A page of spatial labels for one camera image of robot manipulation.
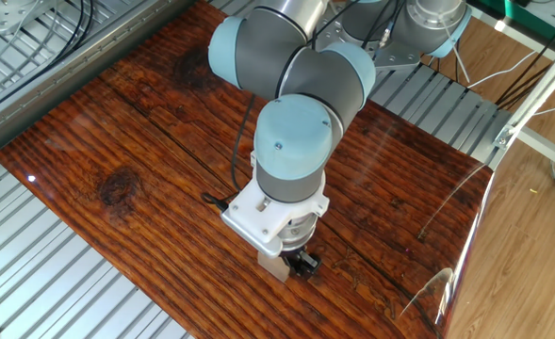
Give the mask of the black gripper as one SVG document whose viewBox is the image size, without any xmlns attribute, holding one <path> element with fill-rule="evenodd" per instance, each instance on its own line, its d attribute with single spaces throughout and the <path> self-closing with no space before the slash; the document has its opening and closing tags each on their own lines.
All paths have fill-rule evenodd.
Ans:
<svg viewBox="0 0 555 339">
<path fill-rule="evenodd" d="M 321 259 L 306 250 L 306 246 L 301 246 L 296 249 L 282 250 L 280 253 L 280 257 L 289 259 L 293 273 L 303 279 L 311 278 L 321 266 Z"/>
</svg>

